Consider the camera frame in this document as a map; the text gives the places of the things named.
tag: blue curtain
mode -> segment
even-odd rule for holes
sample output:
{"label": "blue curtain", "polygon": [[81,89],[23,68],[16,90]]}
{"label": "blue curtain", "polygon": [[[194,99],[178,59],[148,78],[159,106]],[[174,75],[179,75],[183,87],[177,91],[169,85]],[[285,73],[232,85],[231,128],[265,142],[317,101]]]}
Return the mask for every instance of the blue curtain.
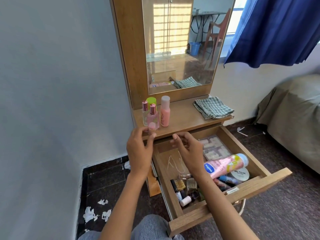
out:
{"label": "blue curtain", "polygon": [[320,0],[247,0],[225,64],[292,66],[320,40]]}

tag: granite floor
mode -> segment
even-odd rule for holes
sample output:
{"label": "granite floor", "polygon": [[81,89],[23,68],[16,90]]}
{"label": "granite floor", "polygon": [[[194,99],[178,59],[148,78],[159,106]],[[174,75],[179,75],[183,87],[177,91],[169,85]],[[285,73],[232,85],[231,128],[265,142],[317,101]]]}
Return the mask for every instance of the granite floor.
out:
{"label": "granite floor", "polygon": [[[303,164],[283,148],[258,125],[246,125],[242,133],[228,128],[234,136],[271,172],[288,167],[293,174],[271,189],[247,200],[243,219],[260,239],[320,239],[320,175]],[[85,229],[101,231],[105,222],[84,222],[82,215],[86,206],[95,214],[113,209],[125,185],[129,170],[123,168],[128,158],[120,158],[85,169],[82,200],[79,210],[78,236]],[[98,201],[107,199],[108,204]],[[169,220],[161,194],[149,197],[143,186],[133,226],[148,214],[157,214]],[[182,233],[185,239],[222,239],[211,218]]]}

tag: forearm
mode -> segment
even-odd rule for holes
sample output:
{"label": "forearm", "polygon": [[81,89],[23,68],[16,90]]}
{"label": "forearm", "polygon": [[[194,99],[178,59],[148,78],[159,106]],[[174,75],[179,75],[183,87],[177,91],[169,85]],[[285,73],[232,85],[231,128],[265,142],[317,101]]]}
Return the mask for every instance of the forearm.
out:
{"label": "forearm", "polygon": [[199,176],[194,175],[194,177],[203,192],[207,206],[224,240],[258,239],[213,182],[209,173],[203,171]]}
{"label": "forearm", "polygon": [[134,215],[144,180],[129,173],[124,189],[104,226],[99,240],[130,239]]}

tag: green checkered cloth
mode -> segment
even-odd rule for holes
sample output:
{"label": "green checkered cloth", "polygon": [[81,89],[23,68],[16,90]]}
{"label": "green checkered cloth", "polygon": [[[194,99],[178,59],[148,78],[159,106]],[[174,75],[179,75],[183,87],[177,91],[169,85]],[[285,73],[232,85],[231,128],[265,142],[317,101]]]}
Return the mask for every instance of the green checkered cloth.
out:
{"label": "green checkered cloth", "polygon": [[193,105],[205,119],[221,119],[234,112],[233,109],[224,105],[218,97],[197,99],[193,102]]}
{"label": "green checkered cloth", "polygon": [[191,88],[191,87],[201,86],[201,84],[196,82],[192,76],[183,80],[175,80],[173,85],[177,88]]}

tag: open drawer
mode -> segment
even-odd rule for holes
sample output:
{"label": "open drawer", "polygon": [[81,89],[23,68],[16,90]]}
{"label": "open drawer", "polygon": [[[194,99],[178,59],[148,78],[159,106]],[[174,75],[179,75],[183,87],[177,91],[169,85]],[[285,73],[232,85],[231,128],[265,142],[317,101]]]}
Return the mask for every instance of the open drawer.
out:
{"label": "open drawer", "polygon": [[[226,198],[231,203],[262,193],[291,174],[288,168],[271,174],[223,125],[211,125],[192,130],[190,133],[196,139],[216,135],[232,154],[243,153],[248,157],[249,164],[246,168],[250,173],[251,179],[225,191]],[[171,138],[164,138],[154,144],[152,158],[162,196],[171,219],[167,231],[169,236],[173,237],[209,219],[212,215],[205,201],[188,205],[183,209],[180,206],[170,180],[177,179],[179,173],[189,173],[189,171],[182,161],[178,149],[172,148],[170,144]]]}

